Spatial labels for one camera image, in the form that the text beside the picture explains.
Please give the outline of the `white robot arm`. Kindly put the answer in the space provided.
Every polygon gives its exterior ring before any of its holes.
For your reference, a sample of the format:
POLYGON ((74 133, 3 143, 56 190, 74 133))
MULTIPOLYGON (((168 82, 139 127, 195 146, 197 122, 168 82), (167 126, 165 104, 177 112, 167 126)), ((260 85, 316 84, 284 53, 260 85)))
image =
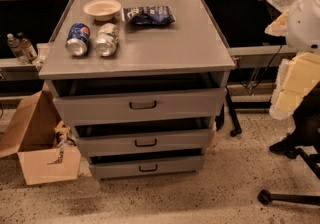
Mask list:
POLYGON ((271 97, 270 115, 284 120, 320 82, 320 0, 295 0, 265 32, 283 35, 296 51, 292 60, 281 62, 271 97))

